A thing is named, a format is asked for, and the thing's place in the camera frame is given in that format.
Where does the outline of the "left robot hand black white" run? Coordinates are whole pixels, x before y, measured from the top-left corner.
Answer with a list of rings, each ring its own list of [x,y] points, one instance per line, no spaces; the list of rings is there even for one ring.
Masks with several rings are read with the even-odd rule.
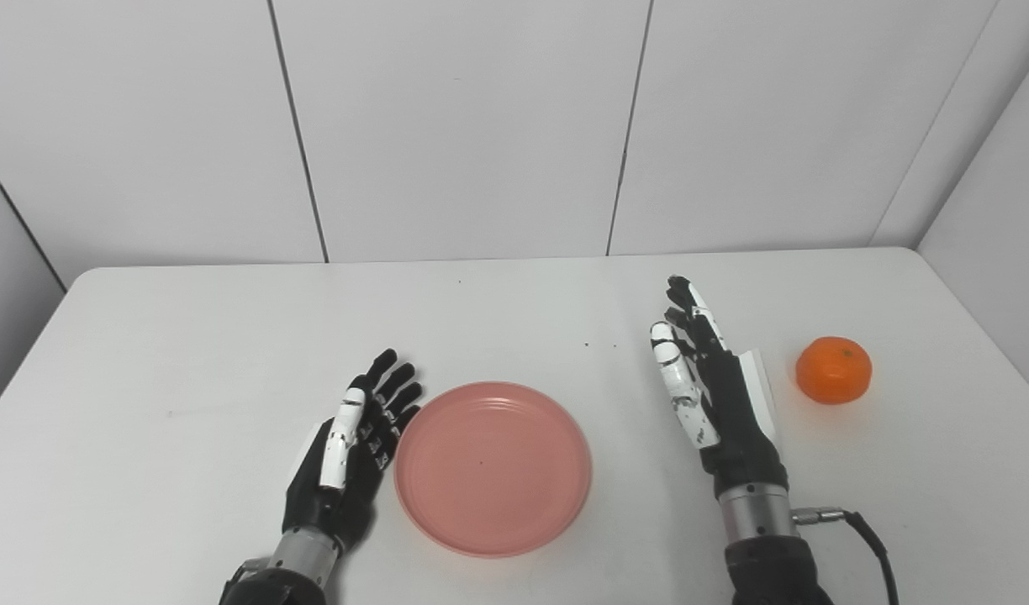
[[[417,368],[386,349],[346,388],[334,417],[304,444],[285,492],[282,531],[312,529],[351,551],[375,519],[377,490],[421,407]]]

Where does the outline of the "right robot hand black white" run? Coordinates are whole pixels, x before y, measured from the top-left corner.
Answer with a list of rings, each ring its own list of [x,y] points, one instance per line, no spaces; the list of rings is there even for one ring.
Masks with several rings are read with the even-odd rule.
[[[650,344],[673,412],[721,497],[741,485],[788,490],[773,410],[753,351],[733,352],[714,314],[684,276],[668,277],[672,306]]]

